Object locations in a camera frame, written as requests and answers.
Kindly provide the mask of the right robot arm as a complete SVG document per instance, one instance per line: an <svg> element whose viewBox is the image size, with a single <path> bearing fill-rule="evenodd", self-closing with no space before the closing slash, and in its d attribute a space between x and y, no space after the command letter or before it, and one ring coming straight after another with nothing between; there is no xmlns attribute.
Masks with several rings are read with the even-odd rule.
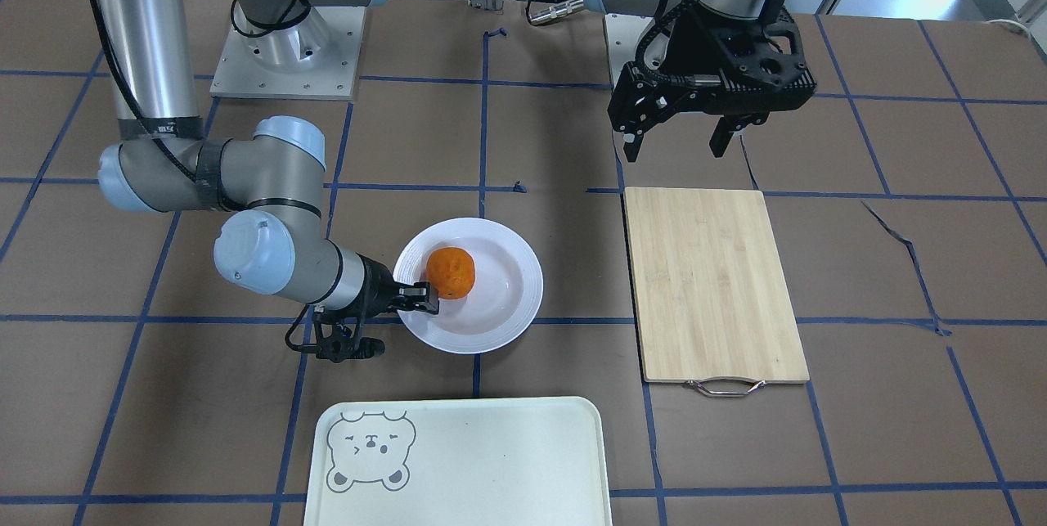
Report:
<svg viewBox="0 0 1047 526"><path fill-rule="evenodd" d="M321 234L325 138L309 120L261 120L247 141L204 134L182 0L90 0L115 81L119 143L101 154L101 191L116 209L227 210L213 260L255 294L334 317L440 309L426 281L395 281L381 263Z"/></svg>

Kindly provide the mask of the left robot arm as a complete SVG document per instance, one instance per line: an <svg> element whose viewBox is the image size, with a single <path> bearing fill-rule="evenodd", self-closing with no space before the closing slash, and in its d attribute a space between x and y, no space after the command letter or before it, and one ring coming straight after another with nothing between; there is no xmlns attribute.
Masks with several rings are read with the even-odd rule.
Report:
<svg viewBox="0 0 1047 526"><path fill-rule="evenodd" d="M721 157L737 133L814 97L799 28L786 0L584 0L605 15L644 16L626 46L607 115L634 161L645 135L684 113L716 115L710 150Z"/></svg>

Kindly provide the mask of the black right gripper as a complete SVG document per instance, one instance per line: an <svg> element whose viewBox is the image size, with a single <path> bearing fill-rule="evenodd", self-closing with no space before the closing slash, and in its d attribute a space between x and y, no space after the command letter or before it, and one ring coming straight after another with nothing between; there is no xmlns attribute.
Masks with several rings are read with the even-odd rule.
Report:
<svg viewBox="0 0 1047 526"><path fill-rule="evenodd" d="M360 255L364 267L362 290L356 298L356 320L370 320L393 311L421 311L429 315L440 312L440 294L429 281L413 285L395 281L389 269L365 255Z"/></svg>

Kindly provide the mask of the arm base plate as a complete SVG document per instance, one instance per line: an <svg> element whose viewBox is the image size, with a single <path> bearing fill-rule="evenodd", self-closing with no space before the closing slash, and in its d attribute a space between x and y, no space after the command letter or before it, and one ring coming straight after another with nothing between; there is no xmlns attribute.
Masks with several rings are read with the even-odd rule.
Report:
<svg viewBox="0 0 1047 526"><path fill-rule="evenodd" d="M608 14L604 16L607 65L610 83L616 85L622 68L634 60L636 45L654 23L651 16Z"/></svg>
<svg viewBox="0 0 1047 526"><path fill-rule="evenodd" d="M298 25L251 38L243 12L233 10L219 64L214 97L351 101L367 10L314 7Z"/></svg>

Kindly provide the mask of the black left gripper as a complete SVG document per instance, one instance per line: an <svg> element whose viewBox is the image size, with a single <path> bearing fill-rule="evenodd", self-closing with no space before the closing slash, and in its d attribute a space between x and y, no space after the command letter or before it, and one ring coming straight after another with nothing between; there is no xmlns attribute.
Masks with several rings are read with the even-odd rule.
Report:
<svg viewBox="0 0 1047 526"><path fill-rule="evenodd" d="M680 112L723 115L709 143L719 160L748 126L762 126L768 112L796 110L816 92L799 28L781 2L764 3L752 20L697 7L658 32L668 38L659 71L699 86L658 81L634 61L623 66L607 115L628 162L638 160L646 132Z"/></svg>

